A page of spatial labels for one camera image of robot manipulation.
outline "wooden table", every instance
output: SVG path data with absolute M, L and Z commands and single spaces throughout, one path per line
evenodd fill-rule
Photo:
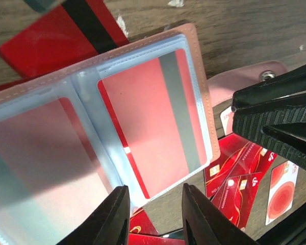
M 115 18 L 119 15 L 123 18 L 131 41 L 180 20 L 195 23 L 208 78 L 266 60 L 281 60 L 289 70 L 306 64 L 306 1 L 185 0 L 180 8 L 169 6 L 169 0 L 105 2 Z M 0 0 L 0 44 L 39 16 L 22 0 Z M 18 75 L 0 59 L 0 84 L 16 79 Z M 226 108 L 226 103 L 214 108 L 215 115 Z M 219 120 L 216 127 L 221 128 Z M 279 157 L 271 169 L 283 161 Z M 292 209 L 265 226 L 271 169 L 260 183 L 246 228 L 246 233 L 254 239 L 306 202 L 306 171 L 300 169 Z M 205 191 L 203 173 L 188 182 Z M 182 226 L 181 193 L 182 187 L 178 186 L 145 206 L 161 233 Z

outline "black magnetic stripe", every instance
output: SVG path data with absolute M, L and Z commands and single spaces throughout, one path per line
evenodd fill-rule
M 159 60 L 188 169 L 191 173 L 201 165 L 175 52 L 163 55 Z
M 62 7 L 99 54 L 118 47 L 85 0 L 67 0 Z

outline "stitching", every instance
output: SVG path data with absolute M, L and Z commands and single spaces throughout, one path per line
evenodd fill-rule
M 151 50 L 141 52 L 140 54 L 132 55 L 131 58 L 123 58 L 121 61 L 116 62 L 113 65 L 111 65 L 110 68 L 112 69 L 113 67 L 118 66 L 120 64 L 124 64 L 124 63 L 126 63 L 128 61 L 131 61 L 131 60 L 143 57 L 144 55 L 151 54 L 153 52 L 159 51 L 159 50 L 161 50 L 163 48 L 170 47 L 170 46 L 175 45 L 175 44 L 176 43 L 173 41 L 173 43 L 167 43 L 167 44 L 161 45 L 159 47 L 152 48 Z
M 184 28 L 184 29 L 180 29 L 180 31 L 181 31 L 181 32 L 182 32 L 182 31 L 192 31 L 192 28 Z M 98 59 L 92 61 L 91 63 L 85 64 L 85 65 L 83 65 L 83 66 L 81 66 L 81 67 L 78 67 L 78 68 L 75 68 L 75 69 L 73 69 L 73 70 L 71 70 L 71 71 L 69 71 L 69 72 L 63 73 L 63 74 L 58 75 L 58 76 L 56 76 L 56 77 L 50 78 L 50 79 L 48 79 L 48 80 L 46 80 L 46 81 L 40 82 L 40 83 L 38 83 L 38 84 L 35 84 L 35 85 L 31 86 L 31 87 L 28 87 L 28 88 L 26 88 L 26 90 L 31 90 L 31 89 L 33 89 L 33 88 L 35 88 L 35 87 L 40 86 L 40 85 L 47 84 L 47 83 L 49 83 L 49 82 L 51 82 L 51 81 L 53 81 L 53 80 L 56 80 L 56 79 L 59 79 L 59 78 L 61 78 L 61 77 L 70 75 L 70 74 L 72 74 L 72 73 L 74 73 L 74 72 L 76 72 L 76 71 L 79 71 L 79 70 L 81 70 L 81 69 L 88 68 L 88 67 L 90 67 L 90 66 L 92 66 L 92 65 L 94 65 L 94 64 L 96 64 L 96 63 L 98 63 L 98 62 L 102 62 L 102 61 L 111 59 L 111 58 L 113 58 L 113 57 L 115 57 L 115 56 L 118 56 L 118 55 L 127 53 L 127 52 L 129 52 L 129 51 L 132 51 L 132 50 L 134 50 L 134 49 L 137 49 L 137 48 L 142 47 L 142 46 L 144 46 L 144 45 L 150 44 L 150 43 L 152 43 L 152 42 L 156 42 L 156 41 L 158 41 L 158 40 L 160 40 L 160 39 L 163 39 L 163 38 L 166 38 L 166 37 L 169 37 L 169 36 L 172 36 L 172 35 L 174 35 L 174 33 L 170 33 L 170 34 L 168 34 L 168 35 L 162 35 L 162 36 L 160 36 L 160 37 L 158 37 L 158 38 L 155 38 L 155 39 L 153 39 L 153 40 L 150 40 L 150 41 L 147 41 L 147 42 L 145 42 L 145 43 L 142 43 L 142 44 L 136 45 L 136 46 L 134 46 L 134 47 L 131 47 L 131 48 L 125 50 L 125 51 L 117 52 L 117 53 L 114 54 L 114 55 L 109 55 L 108 57 L 104 57 L 104 58 L 101 58 L 101 57 L 100 57 L 100 58 L 98 58 Z M 19 92 L 16 92 L 16 93 L 13 93 L 13 94 L 9 94 L 9 95 L 7 95 L 7 96 L 12 96 L 12 95 L 13 95 L 13 96 L 16 96 L 16 95 L 19 95 L 19 94 L 21 94 L 21 93 L 26 92 L 26 90 L 23 89 L 23 90 L 20 90 Z
M 196 42 L 195 42 L 195 36 L 194 36 L 194 33 L 193 33 L 193 29 L 189 29 L 189 31 L 190 31 L 190 35 L 191 35 L 191 37 L 193 39 L 193 46 L 194 46 L 194 50 L 195 50 L 195 53 L 196 53 L 196 58 L 200 61 L 199 54 L 197 52 L 197 45 L 196 45 Z M 199 67 L 199 74 L 200 74 L 200 78 L 201 78 L 201 83 L 202 83 L 203 90 L 204 90 L 205 102 L 208 105 L 208 104 L 210 104 L 210 101 L 209 101 L 209 97 L 208 97 L 208 90 L 206 89 L 206 78 L 204 79 L 204 75 L 203 75 L 203 72 L 202 72 L 202 65 L 199 64 L 198 67 Z M 212 118 L 214 119 L 214 117 L 213 116 L 211 117 L 211 109 L 210 110 L 208 109 L 207 113 L 208 113 L 209 124 L 213 128 L 214 122 L 212 121 Z M 214 134 L 214 130 L 210 130 L 210 132 L 211 132 L 211 135 L 212 135 L 212 141 L 213 141 L 213 145 L 214 145 L 214 150 L 216 150 L 217 149 L 217 145 L 216 145 L 216 141 L 217 140 L 215 140 L 216 136 Z
M 6 102 L 7 105 L 6 104 L 0 104 L 0 110 L 4 107 L 15 105 L 15 104 L 17 104 L 21 101 L 27 100 L 27 99 L 32 98 L 34 96 L 36 96 L 36 95 L 35 94 L 26 94 L 25 97 L 19 97 L 19 98 L 16 99 L 16 101 L 10 100 L 10 101 Z

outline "red circle design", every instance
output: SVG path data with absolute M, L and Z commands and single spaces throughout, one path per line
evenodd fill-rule
M 279 182 L 282 175 L 284 174 L 285 167 L 286 167 L 286 164 L 283 163 L 279 165 L 278 167 L 274 168 L 274 170 L 272 171 L 270 188 L 273 188 Z
M 274 193 L 267 209 L 270 219 L 275 219 L 285 212 L 294 197 L 294 191 L 295 184 L 292 181 L 288 181 L 280 186 Z

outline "pink card holder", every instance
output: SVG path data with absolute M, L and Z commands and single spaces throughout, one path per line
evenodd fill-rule
M 133 211 L 218 157 L 196 39 L 187 24 L 0 91 L 4 240 L 56 244 L 116 186 Z

